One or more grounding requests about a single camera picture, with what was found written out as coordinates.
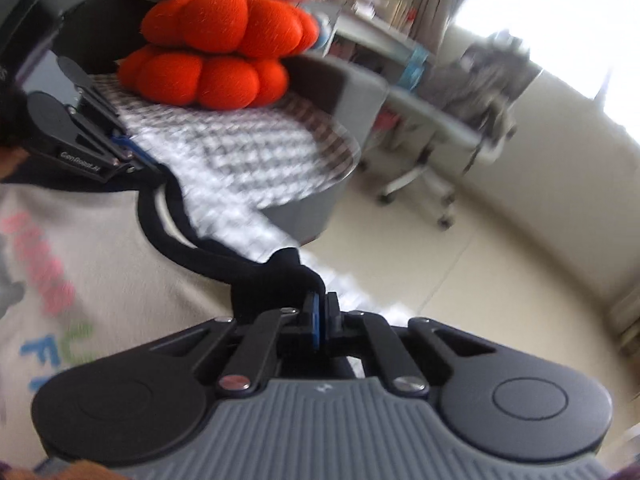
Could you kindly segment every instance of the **gray sofa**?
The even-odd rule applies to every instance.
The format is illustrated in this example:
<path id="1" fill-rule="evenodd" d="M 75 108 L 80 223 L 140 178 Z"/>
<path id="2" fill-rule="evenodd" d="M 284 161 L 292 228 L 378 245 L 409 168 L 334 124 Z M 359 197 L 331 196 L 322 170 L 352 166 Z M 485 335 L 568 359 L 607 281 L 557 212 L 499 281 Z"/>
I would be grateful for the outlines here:
<path id="1" fill-rule="evenodd" d="M 0 9 L 10 8 L 11 1 L 0 0 Z M 86 0 L 65 23 L 54 50 L 71 57 L 89 73 L 113 72 L 115 60 L 145 43 L 139 32 L 140 21 L 152 5 L 142 0 Z M 291 89 L 331 114 L 364 146 L 385 101 L 386 82 L 351 63 L 316 54 L 289 58 L 285 64 Z M 302 200 L 263 212 L 297 241 L 308 242 L 326 227 L 345 185 L 346 179 Z"/>

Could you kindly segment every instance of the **pumpkin plush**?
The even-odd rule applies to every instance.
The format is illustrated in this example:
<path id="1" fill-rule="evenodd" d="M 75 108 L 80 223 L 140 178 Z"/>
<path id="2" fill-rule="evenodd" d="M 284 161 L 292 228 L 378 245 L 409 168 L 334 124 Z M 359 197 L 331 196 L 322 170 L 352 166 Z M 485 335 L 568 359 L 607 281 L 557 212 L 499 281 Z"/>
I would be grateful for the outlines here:
<path id="1" fill-rule="evenodd" d="M 289 75 L 277 59 L 206 56 L 193 51 L 147 45 L 118 69 L 125 88 L 168 105 L 200 104 L 237 110 L 276 102 L 287 91 Z"/>
<path id="2" fill-rule="evenodd" d="M 154 102 L 213 110 L 276 102 L 289 85 L 278 58 L 319 35 L 312 16 L 282 0 L 163 0 L 140 29 L 150 44 L 123 60 L 121 85 Z"/>

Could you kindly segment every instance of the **bright window light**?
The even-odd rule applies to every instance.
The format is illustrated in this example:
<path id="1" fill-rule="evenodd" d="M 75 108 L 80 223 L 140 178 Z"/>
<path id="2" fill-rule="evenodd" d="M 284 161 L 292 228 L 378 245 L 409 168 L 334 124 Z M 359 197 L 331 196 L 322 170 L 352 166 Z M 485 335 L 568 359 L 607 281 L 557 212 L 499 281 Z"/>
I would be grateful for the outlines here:
<path id="1" fill-rule="evenodd" d="M 604 111 L 640 141 L 640 0 L 467 0 L 455 23 L 480 36 L 509 29 L 588 98 L 612 70 Z"/>

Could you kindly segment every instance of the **metal screw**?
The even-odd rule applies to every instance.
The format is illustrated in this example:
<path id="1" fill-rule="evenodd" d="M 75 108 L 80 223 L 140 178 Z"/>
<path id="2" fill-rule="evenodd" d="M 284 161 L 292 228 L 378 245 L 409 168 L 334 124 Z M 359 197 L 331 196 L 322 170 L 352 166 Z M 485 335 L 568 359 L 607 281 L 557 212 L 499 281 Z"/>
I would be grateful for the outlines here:
<path id="1" fill-rule="evenodd" d="M 251 386 L 251 381 L 244 375 L 225 375 L 218 381 L 218 384 L 223 390 L 241 392 Z"/>
<path id="2" fill-rule="evenodd" d="M 396 377 L 394 386 L 401 392 L 406 393 L 421 392 L 427 387 L 422 379 L 413 376 Z"/>

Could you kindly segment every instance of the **chair base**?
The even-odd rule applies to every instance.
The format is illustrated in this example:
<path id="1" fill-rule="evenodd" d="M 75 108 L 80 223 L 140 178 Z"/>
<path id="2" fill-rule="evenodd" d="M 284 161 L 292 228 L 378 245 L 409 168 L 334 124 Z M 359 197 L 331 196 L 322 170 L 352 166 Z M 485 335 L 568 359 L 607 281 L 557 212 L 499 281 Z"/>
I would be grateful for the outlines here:
<path id="1" fill-rule="evenodd" d="M 378 194 L 378 201 L 383 204 L 390 204 L 396 197 L 396 193 L 403 187 L 408 186 L 414 180 L 421 178 L 426 184 L 430 198 L 434 199 L 432 211 L 438 219 L 438 226 L 449 229 L 454 224 L 453 204 L 456 200 L 455 188 L 452 183 L 444 180 L 431 167 L 428 160 L 433 151 L 433 146 L 427 144 L 418 156 L 415 165 L 395 180 L 386 184 Z"/>

